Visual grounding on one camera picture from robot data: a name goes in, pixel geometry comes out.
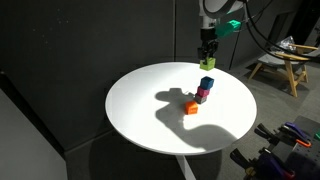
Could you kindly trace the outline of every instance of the pink cube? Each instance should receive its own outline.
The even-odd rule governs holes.
[[[201,97],[206,97],[209,95],[210,89],[202,89],[200,86],[198,87],[197,94]]]

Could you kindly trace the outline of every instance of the white round table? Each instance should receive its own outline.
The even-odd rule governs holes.
[[[214,79],[198,113],[185,115],[201,78]],[[128,73],[110,89],[106,113],[132,143],[170,155],[199,155],[223,149],[253,125],[257,108],[248,88],[219,70],[194,63],[160,63]]]

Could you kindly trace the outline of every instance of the table pedestal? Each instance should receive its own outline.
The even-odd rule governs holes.
[[[182,173],[184,175],[184,177],[186,178],[186,180],[196,180],[196,178],[194,177],[194,174],[188,164],[188,161],[186,159],[185,156],[176,156],[177,161],[180,165],[180,168],[182,170]]]

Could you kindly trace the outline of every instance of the orange cube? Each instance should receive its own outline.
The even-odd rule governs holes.
[[[197,114],[198,104],[196,101],[186,102],[186,114]]]

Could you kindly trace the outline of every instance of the blue cube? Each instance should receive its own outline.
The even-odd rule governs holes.
[[[206,76],[201,79],[200,87],[202,89],[208,90],[208,89],[212,88],[213,82],[214,82],[214,79]]]

